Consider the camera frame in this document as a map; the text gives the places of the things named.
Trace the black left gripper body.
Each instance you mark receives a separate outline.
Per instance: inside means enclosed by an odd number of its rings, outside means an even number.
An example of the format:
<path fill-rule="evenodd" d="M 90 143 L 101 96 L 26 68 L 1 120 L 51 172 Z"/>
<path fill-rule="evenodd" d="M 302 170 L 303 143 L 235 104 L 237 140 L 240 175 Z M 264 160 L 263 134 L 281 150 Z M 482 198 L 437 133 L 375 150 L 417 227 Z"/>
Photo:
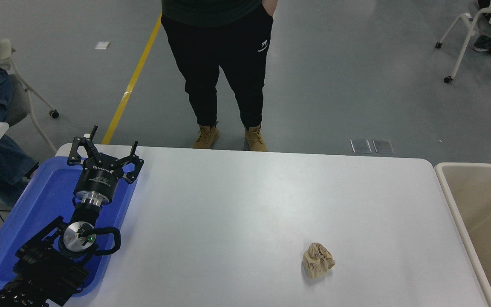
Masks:
<path fill-rule="evenodd" d="M 82 199 L 87 194 L 101 195 L 102 202 L 112 202 L 117 189 L 119 177 L 114 174 L 117 159 L 103 159 L 98 165 L 96 159 L 82 161 L 82 172 L 74 189 L 76 198 Z"/>

